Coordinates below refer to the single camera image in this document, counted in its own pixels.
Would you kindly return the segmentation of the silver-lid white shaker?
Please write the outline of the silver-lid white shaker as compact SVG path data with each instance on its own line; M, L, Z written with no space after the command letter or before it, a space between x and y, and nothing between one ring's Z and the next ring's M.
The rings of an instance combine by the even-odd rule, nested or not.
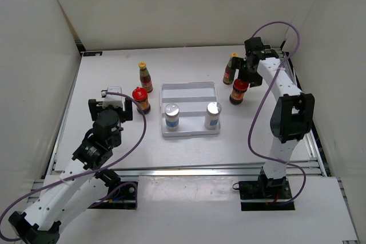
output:
M165 123L167 129L169 131L176 131L179 127L179 119L180 119L179 107L174 103L170 103L165 106L164 112L165 112Z
M206 108L204 126L208 130L217 128L222 107L218 102L210 102Z

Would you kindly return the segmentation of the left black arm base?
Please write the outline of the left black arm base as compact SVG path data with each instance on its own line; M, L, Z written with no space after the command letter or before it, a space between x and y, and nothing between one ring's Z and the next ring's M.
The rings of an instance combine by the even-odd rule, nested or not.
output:
M89 209L103 210L136 210L138 197L138 181L122 181L110 187L107 198L89 206Z

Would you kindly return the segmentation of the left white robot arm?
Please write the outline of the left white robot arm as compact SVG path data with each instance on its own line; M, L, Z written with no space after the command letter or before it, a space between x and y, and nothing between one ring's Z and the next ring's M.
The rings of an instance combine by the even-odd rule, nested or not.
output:
M24 243L56 243L62 230L88 207L114 198L124 186L107 161L122 143L122 123L133 119L135 100L108 92L103 101L88 101L93 125L59 180L38 192L39 198L24 211L9 216Z

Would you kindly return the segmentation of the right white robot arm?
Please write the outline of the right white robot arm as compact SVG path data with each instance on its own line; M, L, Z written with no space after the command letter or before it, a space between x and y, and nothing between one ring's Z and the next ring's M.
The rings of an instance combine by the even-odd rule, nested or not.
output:
M269 122L273 142L257 183L258 194L270 198L285 184L287 163L312 127L315 98L296 86L276 51L264 45L260 37L247 39L244 46L245 58L233 61L239 80L251 87L265 81L276 100Z

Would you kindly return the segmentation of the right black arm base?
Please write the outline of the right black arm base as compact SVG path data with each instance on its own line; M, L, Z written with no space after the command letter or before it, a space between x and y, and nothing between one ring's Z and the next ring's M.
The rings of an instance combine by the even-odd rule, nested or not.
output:
M294 202L284 205L292 199L288 182L269 194L260 190L257 181L239 181L232 185L232 189L239 191L241 211L295 211Z

